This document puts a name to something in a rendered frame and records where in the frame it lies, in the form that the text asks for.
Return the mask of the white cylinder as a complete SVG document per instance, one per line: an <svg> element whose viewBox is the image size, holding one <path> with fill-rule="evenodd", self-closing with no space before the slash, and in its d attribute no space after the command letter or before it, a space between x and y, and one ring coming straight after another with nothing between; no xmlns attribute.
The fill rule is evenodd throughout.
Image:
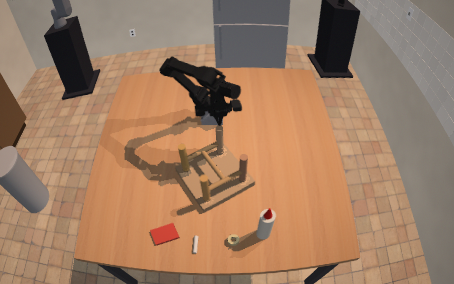
<svg viewBox="0 0 454 284"><path fill-rule="evenodd" d="M198 247L198 236L194 236L193 253L197 253L197 247Z"/></svg>

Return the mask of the red flat rectangular pad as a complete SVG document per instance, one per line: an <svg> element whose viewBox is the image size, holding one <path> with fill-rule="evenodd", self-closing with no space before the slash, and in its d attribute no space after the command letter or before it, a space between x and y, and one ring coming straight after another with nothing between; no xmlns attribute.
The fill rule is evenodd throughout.
<svg viewBox="0 0 454 284"><path fill-rule="evenodd" d="M150 232L156 246L180 238L173 223L152 229Z"/></svg>

